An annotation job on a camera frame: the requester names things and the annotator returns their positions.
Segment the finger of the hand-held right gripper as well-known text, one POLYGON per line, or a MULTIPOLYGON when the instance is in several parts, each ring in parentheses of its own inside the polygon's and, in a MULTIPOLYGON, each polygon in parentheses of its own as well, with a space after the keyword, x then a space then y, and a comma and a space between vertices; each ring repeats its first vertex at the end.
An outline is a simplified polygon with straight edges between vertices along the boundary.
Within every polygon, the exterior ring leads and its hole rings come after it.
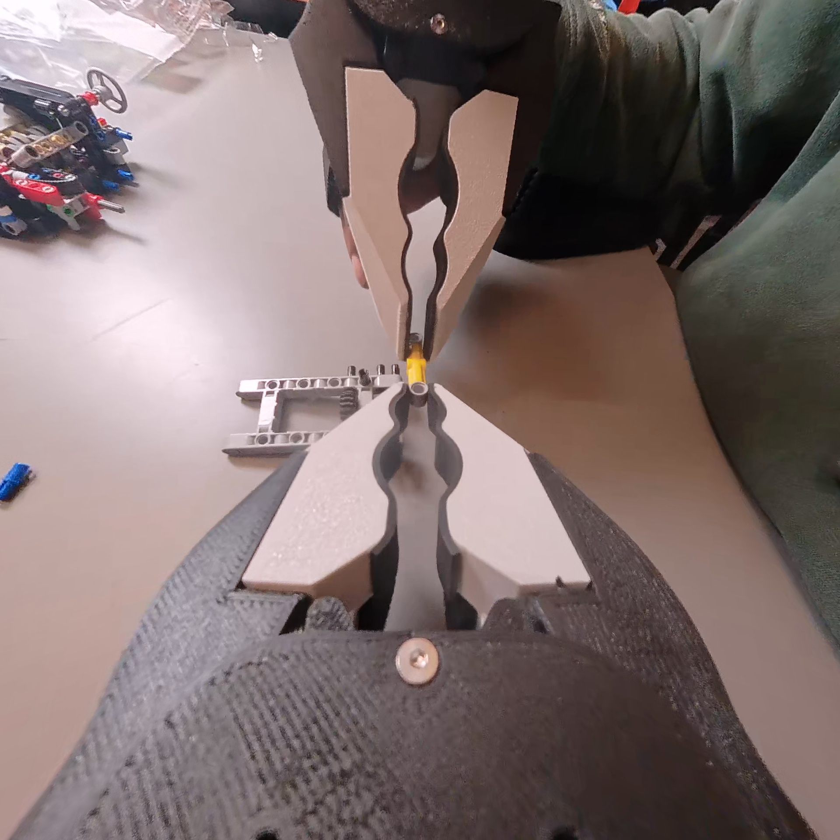
POLYGON ((400 185, 413 159, 414 103, 383 70, 347 67, 350 193, 343 209, 381 325, 397 353, 407 352, 412 292, 405 254, 411 228, 400 185))
POLYGON ((458 107, 445 135, 451 195, 434 245, 437 277, 427 301, 424 351, 436 359, 455 329, 503 224, 518 98, 484 90, 458 107))

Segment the multicoloured lego car assembly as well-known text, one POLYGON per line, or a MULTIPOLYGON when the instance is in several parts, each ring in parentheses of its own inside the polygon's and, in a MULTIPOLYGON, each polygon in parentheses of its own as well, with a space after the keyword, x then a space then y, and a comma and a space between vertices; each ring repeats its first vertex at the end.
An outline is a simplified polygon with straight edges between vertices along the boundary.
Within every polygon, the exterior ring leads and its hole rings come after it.
POLYGON ((130 132, 95 113, 121 114, 128 100, 108 73, 90 68, 79 94, 1 77, 1 236, 40 238, 80 231, 102 212, 123 214, 113 196, 135 186, 126 161, 130 132))

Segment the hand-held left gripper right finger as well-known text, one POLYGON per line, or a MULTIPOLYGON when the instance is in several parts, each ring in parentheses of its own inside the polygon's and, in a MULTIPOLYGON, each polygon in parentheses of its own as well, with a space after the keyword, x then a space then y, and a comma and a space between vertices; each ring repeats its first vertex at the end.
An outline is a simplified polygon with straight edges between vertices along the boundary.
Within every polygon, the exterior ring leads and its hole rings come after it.
POLYGON ((589 588, 529 452, 441 385, 430 386, 427 414, 445 483, 437 573, 446 624, 481 624, 501 600, 589 588))

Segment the clear plastic bag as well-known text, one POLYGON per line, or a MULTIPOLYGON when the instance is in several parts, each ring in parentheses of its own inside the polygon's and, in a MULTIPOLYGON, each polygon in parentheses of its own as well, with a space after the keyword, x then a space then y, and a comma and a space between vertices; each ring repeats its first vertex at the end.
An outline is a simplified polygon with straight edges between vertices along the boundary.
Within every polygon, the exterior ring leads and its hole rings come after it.
POLYGON ((211 55, 246 46, 261 56, 278 40, 257 24, 234 21, 233 10, 208 1, 2 1, 2 74, 70 90, 100 69, 127 83, 191 43, 211 55))

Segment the grey lego frame assembly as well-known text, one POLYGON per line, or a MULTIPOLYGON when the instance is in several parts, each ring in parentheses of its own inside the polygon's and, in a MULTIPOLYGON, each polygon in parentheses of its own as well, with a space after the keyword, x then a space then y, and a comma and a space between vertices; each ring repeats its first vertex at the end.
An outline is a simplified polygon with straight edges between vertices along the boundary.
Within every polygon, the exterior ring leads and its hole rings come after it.
POLYGON ((399 364, 378 364, 374 371, 350 365, 336 375, 243 380, 237 396, 258 405, 257 425, 231 434, 223 453, 273 458, 305 452, 390 386, 403 383, 399 364))

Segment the person's right hand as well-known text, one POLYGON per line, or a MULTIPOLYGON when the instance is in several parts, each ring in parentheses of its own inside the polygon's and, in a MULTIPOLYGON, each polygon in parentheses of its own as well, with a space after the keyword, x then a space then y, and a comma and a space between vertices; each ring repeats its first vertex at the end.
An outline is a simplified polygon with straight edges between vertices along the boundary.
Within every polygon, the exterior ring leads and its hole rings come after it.
MULTIPOLYGON (((439 150, 433 160, 422 170, 409 171, 403 185, 404 192, 402 194, 402 209, 405 214, 413 214, 431 203, 434 199, 440 197, 438 171, 443 165, 444 159, 445 155, 443 150, 439 150)), ((341 210, 340 220, 343 239, 350 257, 354 277, 362 288, 367 289, 368 283, 364 268, 362 267, 359 252, 344 210, 341 210)))

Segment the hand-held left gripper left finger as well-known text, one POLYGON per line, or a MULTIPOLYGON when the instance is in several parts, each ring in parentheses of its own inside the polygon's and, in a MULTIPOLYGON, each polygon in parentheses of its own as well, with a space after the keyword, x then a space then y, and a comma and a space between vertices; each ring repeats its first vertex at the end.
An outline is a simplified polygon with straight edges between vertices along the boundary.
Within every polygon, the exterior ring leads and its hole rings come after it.
POLYGON ((338 599, 359 623, 385 623, 396 582, 396 500, 410 398, 394 384, 313 444, 241 583, 338 599))

